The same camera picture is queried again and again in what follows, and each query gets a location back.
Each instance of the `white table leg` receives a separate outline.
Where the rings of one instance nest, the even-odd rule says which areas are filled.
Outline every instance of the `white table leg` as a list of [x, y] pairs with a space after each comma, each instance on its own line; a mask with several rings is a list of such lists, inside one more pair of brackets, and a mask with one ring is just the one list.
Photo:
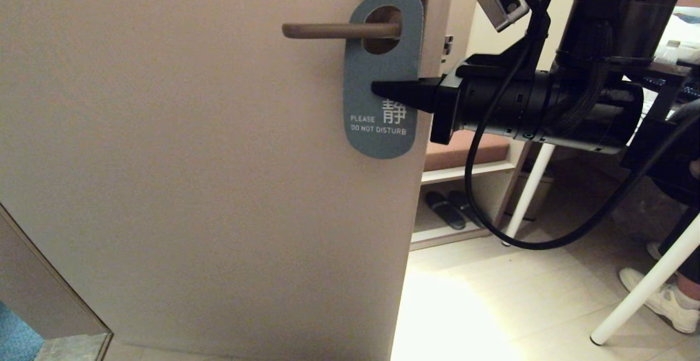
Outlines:
[[645, 301], [668, 279], [683, 261], [700, 246], [700, 216], [695, 217], [690, 226], [673, 246], [663, 255], [647, 276], [635, 287], [630, 294], [620, 302], [620, 305], [603, 321], [591, 334], [591, 341], [602, 345], [617, 331], [620, 326], [639, 309]]
[[[518, 205], [515, 207], [515, 212], [513, 212], [513, 217], [510, 218], [510, 223], [508, 223], [508, 229], [506, 229], [505, 234], [510, 236], [510, 238], [515, 237], [515, 233], [518, 232], [520, 228], [520, 223], [523, 221], [523, 216], [527, 212], [527, 208], [532, 202], [532, 197], [537, 191], [537, 186], [540, 184], [540, 180], [545, 173], [547, 164], [550, 162], [550, 157], [552, 157], [552, 152], [555, 151], [555, 145], [552, 144], [542, 144], [540, 148], [540, 153], [537, 155], [537, 160], [535, 160], [535, 165], [530, 171], [530, 176], [525, 183], [523, 188], [523, 193], [520, 195], [518, 200]], [[507, 242], [502, 242], [503, 246], [510, 246]]]

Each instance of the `black cable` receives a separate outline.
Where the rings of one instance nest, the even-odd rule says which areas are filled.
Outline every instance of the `black cable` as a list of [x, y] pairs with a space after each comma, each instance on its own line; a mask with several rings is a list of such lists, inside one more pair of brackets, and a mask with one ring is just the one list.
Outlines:
[[[613, 28], [610, 22], [598, 22], [590, 30], [592, 31], [584, 34], [589, 38], [580, 40], [577, 46], [585, 47], [583, 50], [594, 54], [598, 59], [610, 56], [613, 50]], [[579, 97], [571, 96], [569, 100], [563, 100], [547, 110], [547, 115], [542, 120], [545, 133], [566, 136], [575, 131], [598, 102], [609, 72], [610, 65], [605, 60], [593, 61], [583, 94]]]
[[654, 166], [658, 158], [660, 158], [663, 155], [663, 152], [665, 152], [668, 149], [668, 147], [670, 147], [670, 145], [672, 145], [675, 142], [676, 139], [683, 135], [683, 133], [687, 131], [688, 127], [692, 126], [693, 122], [700, 119], [700, 113], [698, 113], [695, 114], [695, 116], [687, 117], [686, 119], [681, 121], [673, 130], [673, 132], [668, 136], [668, 138], [665, 139], [661, 144], [659, 144], [658, 147], [652, 152], [647, 161], [645, 161], [644, 164], [640, 166], [636, 171], [631, 172], [627, 176], [625, 181], [623, 181], [622, 184], [618, 187], [618, 189], [615, 190], [615, 192], [607, 199], [605, 204], [603, 204], [603, 206], [600, 207], [600, 209], [595, 214], [593, 214], [593, 216], [591, 216], [590, 219], [588, 219], [584, 224], [579, 226], [574, 231], [571, 231], [569, 234], [547, 242], [524, 242], [511, 238], [510, 236], [507, 236], [502, 231], [500, 231], [500, 229], [493, 225], [488, 216], [482, 211], [481, 207], [478, 206], [474, 198], [474, 194], [472, 192], [472, 169], [474, 167], [477, 149], [479, 147], [479, 143], [481, 142], [483, 132], [486, 129], [488, 120], [491, 117], [495, 108], [498, 106], [498, 102], [503, 96], [508, 85], [510, 84], [518, 69], [522, 65], [522, 62], [527, 56], [530, 47], [532, 46], [532, 42], [535, 39], [535, 37], [530, 33], [534, 30], [530, 29], [530, 27], [533, 27], [533, 23], [538, 22], [536, 19], [539, 19], [540, 17], [542, 17], [542, 15], [545, 15], [550, 1], [551, 0], [542, 0], [538, 9], [533, 11], [532, 19], [530, 20], [530, 26], [528, 26], [528, 33], [525, 36], [525, 43], [521, 48], [520, 55], [518, 56], [518, 59], [513, 65], [513, 67], [508, 71], [508, 73], [504, 77], [503, 83], [501, 84], [500, 88], [496, 92], [494, 92], [491, 104], [489, 105], [487, 111], [483, 115], [482, 120], [479, 122], [479, 126], [475, 131], [474, 139], [472, 140], [472, 144], [469, 149], [469, 154], [467, 156], [467, 162], [465, 164], [464, 170], [464, 186], [467, 199], [471, 204], [472, 208], [474, 209], [476, 216], [479, 218], [479, 220], [482, 221], [483, 226], [485, 226], [488, 229], [488, 231], [495, 234], [495, 236], [497, 236], [501, 240], [508, 242], [513, 246], [522, 247], [523, 249], [532, 249], [533, 251], [544, 251], [545, 249], [554, 249], [555, 247], [566, 246], [567, 244], [570, 244], [571, 242], [580, 239], [585, 234], [590, 232], [595, 227], [595, 225], [597, 225], [600, 222], [600, 220], [602, 220], [603, 217], [606, 216], [606, 214], [610, 213], [610, 211], [615, 209], [615, 207], [617, 207], [620, 201], [622, 201], [622, 199], [624, 199], [625, 196], [627, 196], [627, 194], [630, 191], [632, 191], [633, 187], [635, 187], [635, 185], [637, 185], [638, 182], [642, 179], [642, 176], [644, 176], [644, 174], [646, 174], [646, 172], [649, 171], [649, 169], [652, 166]]

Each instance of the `bottle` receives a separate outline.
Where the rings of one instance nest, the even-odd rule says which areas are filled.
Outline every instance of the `bottle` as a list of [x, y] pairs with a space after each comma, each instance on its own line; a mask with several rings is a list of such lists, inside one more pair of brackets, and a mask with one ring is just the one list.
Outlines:
[[675, 65], [678, 62], [678, 47], [680, 46], [680, 41], [675, 39], [669, 40], [665, 49], [657, 56], [654, 57], [654, 61], [657, 63], [665, 63], [668, 65]]

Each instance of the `cushion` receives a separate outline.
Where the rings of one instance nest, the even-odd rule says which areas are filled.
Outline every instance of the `cushion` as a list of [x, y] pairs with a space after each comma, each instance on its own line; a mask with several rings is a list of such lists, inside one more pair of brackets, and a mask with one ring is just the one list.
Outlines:
[[[467, 161], [473, 138], [473, 131], [460, 130], [452, 135], [449, 145], [428, 142], [424, 170], [435, 171], [463, 167]], [[508, 139], [501, 135], [484, 134], [474, 164], [502, 161], [506, 159], [506, 156], [508, 156]]]

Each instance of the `do not disturb sign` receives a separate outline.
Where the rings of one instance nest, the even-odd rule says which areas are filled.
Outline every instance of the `do not disturb sign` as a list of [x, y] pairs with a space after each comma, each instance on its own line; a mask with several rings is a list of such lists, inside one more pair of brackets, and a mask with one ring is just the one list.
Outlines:
[[420, 0], [365, 0], [350, 23], [363, 23], [379, 7], [392, 5], [401, 11], [401, 37], [385, 54], [370, 54], [362, 40], [345, 45], [343, 117], [350, 144], [375, 159], [393, 159], [410, 151], [416, 136], [417, 110], [373, 94], [373, 81], [418, 79], [423, 37], [423, 4]]

